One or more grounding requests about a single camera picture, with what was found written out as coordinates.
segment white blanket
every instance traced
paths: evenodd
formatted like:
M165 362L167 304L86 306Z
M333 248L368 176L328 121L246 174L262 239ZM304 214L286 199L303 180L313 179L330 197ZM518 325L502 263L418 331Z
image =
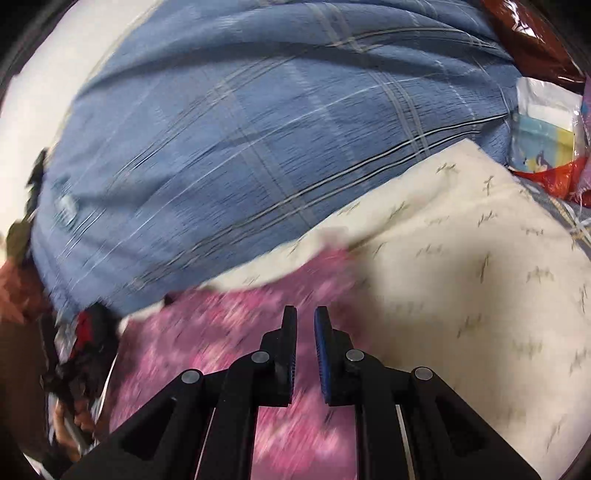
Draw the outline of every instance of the white blanket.
M335 234L371 298L370 353L432 367L558 479L591 432L591 262L566 230L464 140L209 285L282 277Z

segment pink floral blanket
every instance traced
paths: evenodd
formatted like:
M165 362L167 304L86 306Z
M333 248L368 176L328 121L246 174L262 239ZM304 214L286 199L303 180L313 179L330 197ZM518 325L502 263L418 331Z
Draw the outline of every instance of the pink floral blanket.
M352 306L352 260L324 251L292 274L252 290L218 293L193 288L144 322L130 322L121 339L105 403L109 430L133 415L182 370L205 374L257 350L279 328L283 308L298 310L293 403L260 408L253 480L356 478L351 407L330 408L320 393L313 317L327 305L333 325L359 339Z

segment blue plaid fabric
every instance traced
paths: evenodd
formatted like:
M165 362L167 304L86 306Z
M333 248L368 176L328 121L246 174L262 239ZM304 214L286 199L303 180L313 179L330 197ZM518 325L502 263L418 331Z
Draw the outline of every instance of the blue plaid fabric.
M66 316L126 314L463 138L505 162L518 76L474 0L165 1L72 106L41 277Z

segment plastic bag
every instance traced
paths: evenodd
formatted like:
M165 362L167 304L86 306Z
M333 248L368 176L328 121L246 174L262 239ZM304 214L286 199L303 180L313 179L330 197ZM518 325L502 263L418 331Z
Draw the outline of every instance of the plastic bag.
M587 138L587 145L589 145L591 144L591 79L589 77L587 77L585 92L583 94L581 115L583 118L583 128ZM591 207L591 162L589 161L581 174L572 201L587 208Z
M549 82L517 81L510 169L559 199L571 199L587 163L582 97Z
M552 197L566 199L574 194L587 159L580 157L561 167L536 173L512 170L513 175L531 180L540 185Z
M55 338L57 356L60 362L67 362L76 343L76 323L57 322L58 328Z
M518 0L482 0L501 43L526 77L583 93L584 74L554 31Z

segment white wall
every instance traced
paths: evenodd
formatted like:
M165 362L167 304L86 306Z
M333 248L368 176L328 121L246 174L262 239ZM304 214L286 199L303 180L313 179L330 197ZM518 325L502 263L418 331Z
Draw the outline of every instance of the white wall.
M0 233L24 215L33 162L53 143L77 91L160 1L79 0L13 78L0 112Z

